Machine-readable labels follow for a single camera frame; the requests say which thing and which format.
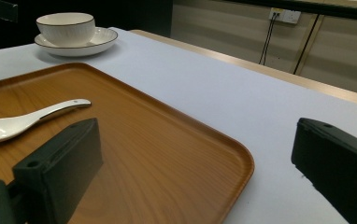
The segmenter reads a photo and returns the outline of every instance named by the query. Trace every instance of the wall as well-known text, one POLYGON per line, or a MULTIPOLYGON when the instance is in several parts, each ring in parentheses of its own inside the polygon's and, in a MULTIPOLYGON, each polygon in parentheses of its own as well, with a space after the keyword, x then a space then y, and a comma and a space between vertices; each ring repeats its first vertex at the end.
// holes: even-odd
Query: wall
MULTIPOLYGON (((270 7, 209 0, 175 0, 171 37, 258 63, 270 7)), ((291 73, 314 15, 296 25, 276 22, 265 65, 291 73)), ((357 21, 324 17, 299 74, 357 91, 357 21)))

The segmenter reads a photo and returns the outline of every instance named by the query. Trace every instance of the electrical outlet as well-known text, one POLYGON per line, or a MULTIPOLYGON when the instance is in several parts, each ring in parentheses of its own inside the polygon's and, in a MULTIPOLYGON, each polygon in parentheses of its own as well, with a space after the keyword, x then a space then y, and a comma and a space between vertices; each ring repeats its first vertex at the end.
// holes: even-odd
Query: electrical outlet
POLYGON ((274 18, 274 13, 275 15, 278 14, 275 18, 275 21, 282 21, 291 24, 297 24, 301 15, 300 11, 272 7, 271 11, 269 12, 269 20, 272 20, 274 18))

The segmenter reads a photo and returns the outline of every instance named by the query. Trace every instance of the spoon bowl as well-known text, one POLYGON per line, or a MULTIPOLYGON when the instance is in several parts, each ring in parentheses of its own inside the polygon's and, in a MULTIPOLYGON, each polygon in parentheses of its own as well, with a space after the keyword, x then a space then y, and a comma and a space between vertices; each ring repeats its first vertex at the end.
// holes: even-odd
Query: spoon bowl
POLYGON ((20 133, 23 133, 40 120, 55 112, 62 111, 63 109, 67 109, 69 107, 87 106, 91 104, 92 103, 88 100, 76 99, 65 101, 57 105, 51 105, 32 112, 30 114, 0 119, 0 142, 13 138, 20 133))

